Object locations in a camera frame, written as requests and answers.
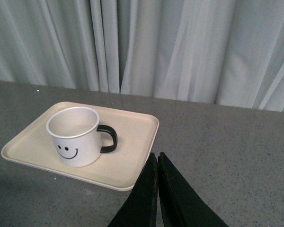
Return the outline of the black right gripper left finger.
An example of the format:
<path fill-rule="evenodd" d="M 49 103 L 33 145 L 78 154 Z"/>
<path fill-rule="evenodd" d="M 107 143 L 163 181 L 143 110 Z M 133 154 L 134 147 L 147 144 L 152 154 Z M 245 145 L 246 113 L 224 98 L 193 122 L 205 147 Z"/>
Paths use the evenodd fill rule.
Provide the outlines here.
<path fill-rule="evenodd" d="M 109 223 L 110 227 L 155 227 L 158 199 L 158 162 L 150 153 L 131 193 Z"/>

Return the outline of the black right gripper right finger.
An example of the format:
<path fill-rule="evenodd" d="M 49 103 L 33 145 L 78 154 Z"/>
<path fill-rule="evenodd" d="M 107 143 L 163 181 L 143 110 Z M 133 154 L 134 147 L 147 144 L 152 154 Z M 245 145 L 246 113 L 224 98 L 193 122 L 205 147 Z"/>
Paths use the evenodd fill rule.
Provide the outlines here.
<path fill-rule="evenodd" d="M 158 157 L 159 198 L 165 227 L 226 227 L 164 152 Z"/>

